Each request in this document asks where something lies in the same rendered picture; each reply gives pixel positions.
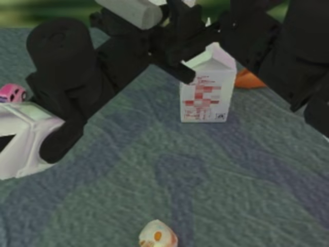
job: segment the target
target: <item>orange object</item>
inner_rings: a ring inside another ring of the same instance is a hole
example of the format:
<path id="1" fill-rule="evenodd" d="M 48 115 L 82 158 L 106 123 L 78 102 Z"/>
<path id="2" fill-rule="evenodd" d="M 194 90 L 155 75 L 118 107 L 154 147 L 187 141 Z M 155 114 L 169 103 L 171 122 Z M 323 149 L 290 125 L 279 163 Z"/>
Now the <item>orange object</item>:
<path id="1" fill-rule="evenodd" d="M 252 72 L 244 68 L 236 76 L 235 87 L 241 89 L 258 89 L 267 86 Z"/>

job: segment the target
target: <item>black cylinder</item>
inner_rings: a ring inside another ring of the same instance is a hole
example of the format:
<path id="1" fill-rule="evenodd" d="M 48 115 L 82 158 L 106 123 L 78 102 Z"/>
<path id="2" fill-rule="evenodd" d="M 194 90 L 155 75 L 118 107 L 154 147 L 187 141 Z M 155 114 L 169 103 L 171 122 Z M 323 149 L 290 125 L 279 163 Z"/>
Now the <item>black cylinder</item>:
<path id="1" fill-rule="evenodd" d="M 329 63 L 329 1 L 290 0 L 280 40 L 297 58 Z"/>
<path id="2" fill-rule="evenodd" d="M 100 81 L 96 53 L 87 27 L 61 17 L 36 27 L 27 39 L 27 50 L 38 77 L 71 90 Z"/>

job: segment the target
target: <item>table surface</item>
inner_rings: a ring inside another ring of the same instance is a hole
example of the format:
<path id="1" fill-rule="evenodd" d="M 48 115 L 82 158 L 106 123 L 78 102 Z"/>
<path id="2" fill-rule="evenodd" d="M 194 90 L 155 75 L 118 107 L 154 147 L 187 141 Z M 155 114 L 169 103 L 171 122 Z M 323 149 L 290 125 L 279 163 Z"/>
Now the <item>table surface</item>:
<path id="1" fill-rule="evenodd" d="M 26 86 L 29 31 L 0 29 L 0 85 Z M 328 148 L 269 89 L 235 90 L 226 123 L 180 123 L 178 82 L 150 67 L 59 164 L 0 182 L 0 246 L 137 246 L 160 219 L 180 247 L 327 247 Z"/>

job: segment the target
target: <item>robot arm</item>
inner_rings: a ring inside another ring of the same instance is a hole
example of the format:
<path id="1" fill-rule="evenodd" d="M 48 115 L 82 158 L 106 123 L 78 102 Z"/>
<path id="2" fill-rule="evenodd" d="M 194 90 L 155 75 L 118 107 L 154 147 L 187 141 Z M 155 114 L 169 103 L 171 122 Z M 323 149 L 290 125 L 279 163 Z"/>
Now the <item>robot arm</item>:
<path id="1" fill-rule="evenodd" d="M 82 137 L 88 119 L 150 64 L 192 82 L 195 71 L 182 61 L 213 42 L 285 99 L 292 111 L 307 105 L 306 122 L 329 137 L 326 1 L 291 0 L 281 24 L 266 14 L 280 0 L 231 0 L 230 12 L 210 26 L 202 21 L 200 5 L 182 0 L 159 6 L 148 0 L 97 2 L 103 8 L 90 15 L 90 23 L 111 37 L 100 47 L 93 48 L 83 23 L 64 17 L 41 24 L 27 39 L 36 67 L 26 79 L 34 94 L 31 102 L 62 121 L 45 132 L 36 151 L 40 160 L 53 164 L 62 159 Z M 10 164 L 2 151 L 0 164 L 4 160 Z"/>

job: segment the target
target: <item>toy car window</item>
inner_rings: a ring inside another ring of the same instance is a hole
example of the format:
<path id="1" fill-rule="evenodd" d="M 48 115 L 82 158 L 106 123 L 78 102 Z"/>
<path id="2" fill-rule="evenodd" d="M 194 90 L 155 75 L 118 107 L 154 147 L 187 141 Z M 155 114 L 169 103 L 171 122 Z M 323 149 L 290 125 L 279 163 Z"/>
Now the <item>toy car window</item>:
<path id="1" fill-rule="evenodd" d="M 0 136 L 0 153 L 5 149 L 5 147 L 14 137 L 15 135 Z"/>

